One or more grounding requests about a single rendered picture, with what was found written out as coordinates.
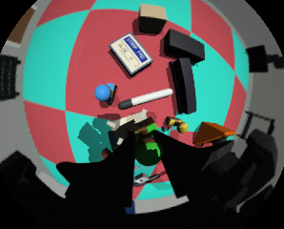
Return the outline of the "white cylinder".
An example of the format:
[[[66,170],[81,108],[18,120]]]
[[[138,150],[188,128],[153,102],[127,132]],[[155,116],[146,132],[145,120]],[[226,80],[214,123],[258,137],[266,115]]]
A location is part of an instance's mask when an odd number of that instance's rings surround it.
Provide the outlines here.
[[[127,110],[127,108],[138,106],[138,104],[151,102],[151,100],[155,100],[158,98],[162,98],[162,96],[172,95],[172,89],[165,89],[165,91],[157,91],[152,92],[145,95],[139,95],[132,99],[123,100],[123,102],[119,103],[120,110]]]

